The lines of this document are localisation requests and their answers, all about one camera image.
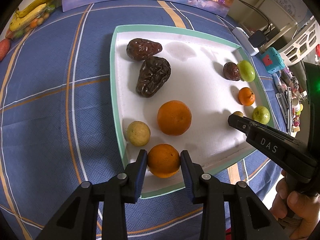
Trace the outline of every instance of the white tray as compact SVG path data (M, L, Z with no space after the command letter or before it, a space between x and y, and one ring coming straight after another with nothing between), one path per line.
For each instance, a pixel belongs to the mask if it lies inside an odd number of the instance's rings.
M171 76L151 98L135 92L141 62L131 60L126 46L134 38L144 38L162 44L157 57L164 57L171 65ZM178 152L188 150L194 163L205 172L215 174L241 160L255 149L246 136L228 126L228 116L241 111L251 117L257 105L269 108L259 78L254 82L229 81L223 77L226 62L247 59L243 49L230 41L193 31L160 25L122 25L115 29L110 50L110 81L113 114L119 150L124 167L137 158L141 148L149 150L160 143L168 143ZM256 101L252 106L238 102L238 91L250 87ZM157 125L156 116L162 104L180 100L191 110L191 126L181 136L168 136ZM145 122L151 138L144 147L135 147L126 139L128 125ZM170 178L161 179L147 169L142 198L154 197L184 187L181 170Z

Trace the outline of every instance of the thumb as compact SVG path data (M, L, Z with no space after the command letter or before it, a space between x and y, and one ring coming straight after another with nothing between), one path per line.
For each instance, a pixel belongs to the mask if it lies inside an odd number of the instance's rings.
M315 203L310 197L297 191L289 194L287 204L295 214L307 221L313 220L319 212L319 209L315 207Z

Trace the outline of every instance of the screw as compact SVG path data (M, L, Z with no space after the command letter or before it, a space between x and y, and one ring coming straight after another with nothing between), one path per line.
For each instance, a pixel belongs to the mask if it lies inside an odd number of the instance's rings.
M247 184L244 181L239 181L238 182L238 186L242 187L242 188L245 188L247 186Z
M211 175L208 174L208 173L204 173L204 174L201 175L201 178L202 179L211 179Z
M117 178L118 179L125 179L127 177L127 174L125 174L125 173L119 173L118 175L117 175Z
M88 188L88 187L90 187L90 184L91 184L90 181L84 181L84 182L81 183L81 187L82 188Z

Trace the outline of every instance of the black charger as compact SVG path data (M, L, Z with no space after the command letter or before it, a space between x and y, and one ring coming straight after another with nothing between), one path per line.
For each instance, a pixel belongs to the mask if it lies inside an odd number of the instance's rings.
M254 48L259 48L268 42L267 36L261 30L257 30L248 40Z

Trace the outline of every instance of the blue toy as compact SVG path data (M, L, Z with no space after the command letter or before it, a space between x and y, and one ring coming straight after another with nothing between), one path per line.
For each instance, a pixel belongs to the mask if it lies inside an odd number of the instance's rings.
M267 72L271 75L285 67L283 59L273 47L268 48L260 58L264 63Z

